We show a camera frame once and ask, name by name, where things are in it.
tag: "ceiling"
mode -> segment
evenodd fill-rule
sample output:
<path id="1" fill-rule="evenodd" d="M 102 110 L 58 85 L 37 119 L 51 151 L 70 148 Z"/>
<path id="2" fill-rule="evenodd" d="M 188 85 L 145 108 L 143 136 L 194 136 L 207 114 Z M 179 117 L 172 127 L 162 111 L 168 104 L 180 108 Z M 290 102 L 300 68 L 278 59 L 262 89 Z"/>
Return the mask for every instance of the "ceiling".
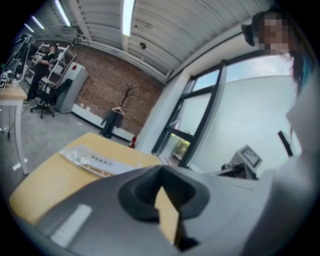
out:
<path id="1" fill-rule="evenodd" d="M 41 39 L 68 39 L 81 35 L 72 0 L 60 0 L 71 27 L 66 27 L 54 1 L 48 0 L 27 24 Z M 123 0 L 77 0 L 92 41 L 122 49 Z M 220 34 L 270 7 L 270 0 L 136 0 L 128 53 L 162 74 L 179 67 L 188 57 Z M 140 43 L 146 44 L 142 49 Z"/>

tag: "office chair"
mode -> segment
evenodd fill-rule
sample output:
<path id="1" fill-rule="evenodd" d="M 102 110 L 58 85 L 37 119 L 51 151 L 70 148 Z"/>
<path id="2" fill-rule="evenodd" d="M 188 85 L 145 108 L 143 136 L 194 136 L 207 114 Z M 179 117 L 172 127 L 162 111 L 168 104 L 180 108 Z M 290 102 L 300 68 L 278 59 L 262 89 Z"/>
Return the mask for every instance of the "office chair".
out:
<path id="1" fill-rule="evenodd" d="M 30 112 L 32 113 L 34 110 L 41 110 L 41 119 L 44 118 L 44 111 L 51 113 L 52 117 L 55 117 L 55 113 L 50 110 L 50 107 L 48 105 L 54 106 L 57 103 L 60 94 L 67 91 L 70 88 L 72 82 L 73 80 L 67 79 L 57 89 L 50 88 L 50 93 L 46 93 L 46 90 L 38 90 L 36 92 L 36 96 L 41 99 L 40 104 L 32 107 L 30 109 Z"/>

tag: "brick wall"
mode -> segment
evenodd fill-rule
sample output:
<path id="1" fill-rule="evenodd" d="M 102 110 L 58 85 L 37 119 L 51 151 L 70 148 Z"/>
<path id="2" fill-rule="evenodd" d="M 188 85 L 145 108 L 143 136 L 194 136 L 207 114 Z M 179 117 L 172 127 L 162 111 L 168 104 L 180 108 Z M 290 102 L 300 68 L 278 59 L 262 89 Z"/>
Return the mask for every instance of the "brick wall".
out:
<path id="1" fill-rule="evenodd" d="M 133 85 L 136 87 L 134 96 L 127 98 L 122 106 L 125 115 L 121 128 L 138 135 L 163 91 L 163 84 L 106 52 L 82 45 L 75 45 L 71 50 L 77 53 L 75 62 L 83 65 L 89 73 L 76 104 L 83 103 L 84 108 L 90 107 L 91 113 L 103 118 L 109 109 L 119 106 L 126 85 Z"/>

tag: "black opening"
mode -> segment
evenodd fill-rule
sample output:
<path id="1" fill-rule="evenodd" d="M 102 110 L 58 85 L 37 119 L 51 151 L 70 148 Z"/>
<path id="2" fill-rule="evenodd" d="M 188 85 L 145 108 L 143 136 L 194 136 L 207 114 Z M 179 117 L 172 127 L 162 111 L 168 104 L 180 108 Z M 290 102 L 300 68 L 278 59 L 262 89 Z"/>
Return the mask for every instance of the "black opening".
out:
<path id="1" fill-rule="evenodd" d="M 171 169 L 155 166 L 125 183 L 118 192 L 120 204 L 134 219 L 159 221 L 156 196 L 163 187 L 182 220 L 198 216 L 207 205 L 209 190 L 201 183 Z"/>

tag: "window frame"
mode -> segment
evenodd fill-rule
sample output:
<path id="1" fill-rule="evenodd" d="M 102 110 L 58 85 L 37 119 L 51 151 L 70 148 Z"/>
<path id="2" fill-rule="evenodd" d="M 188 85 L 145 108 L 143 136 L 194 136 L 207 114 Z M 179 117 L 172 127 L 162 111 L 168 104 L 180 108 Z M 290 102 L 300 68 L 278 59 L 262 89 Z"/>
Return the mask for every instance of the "window frame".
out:
<path id="1" fill-rule="evenodd" d="M 185 141 L 190 142 L 190 145 L 188 147 L 188 149 L 186 150 L 184 156 L 182 157 L 182 159 L 180 160 L 178 166 L 179 167 L 184 167 L 184 168 L 188 168 L 188 163 L 191 160 L 193 154 L 195 153 L 200 141 L 203 138 L 203 135 L 209 125 L 209 116 L 212 114 L 212 112 L 214 111 L 214 102 L 216 100 L 217 97 L 217 93 L 218 93 L 218 89 L 221 86 L 224 86 L 226 83 L 226 78 L 227 78 L 227 70 L 228 70 L 228 66 L 238 63 L 238 62 L 242 62 L 242 61 L 247 61 L 249 59 L 254 59 L 254 58 L 258 58 L 258 57 L 262 57 L 262 56 L 272 56 L 272 55 L 276 55 L 274 53 L 271 53 L 269 51 L 266 50 L 255 50 L 249 53 L 245 53 L 242 55 L 239 55 L 237 57 L 231 58 L 229 60 L 221 60 L 221 62 L 213 67 L 210 67 L 208 69 L 206 69 L 203 72 L 200 72 L 197 75 L 191 76 L 191 78 L 189 79 L 188 83 L 185 86 L 185 89 L 182 93 L 182 95 L 180 96 L 179 100 L 177 101 L 168 121 L 165 124 L 165 127 L 163 128 L 158 140 L 156 141 L 153 149 L 152 149 L 152 154 L 155 155 L 160 155 L 162 150 L 165 148 L 165 146 L 167 145 L 167 142 L 170 138 L 170 134 L 175 134 L 177 136 L 179 136 L 180 138 L 182 138 Z M 193 91 L 193 88 L 196 85 L 197 79 L 199 77 L 202 77 L 204 75 L 207 75 L 211 72 L 214 72 L 216 70 L 219 70 L 219 75 L 217 78 L 217 81 L 215 84 L 210 85 L 208 87 Z M 203 113 L 203 117 L 198 125 L 198 128 L 195 132 L 194 135 L 185 133 L 183 131 L 180 130 L 176 130 L 172 127 L 170 127 L 170 123 L 172 123 L 173 121 L 173 117 L 177 114 L 177 112 L 179 113 L 179 105 L 185 100 L 185 99 L 189 99 L 192 97 L 196 97 L 196 96 L 200 96 L 200 95 L 204 95 L 204 94 L 208 94 L 211 93 L 208 105 Z"/>

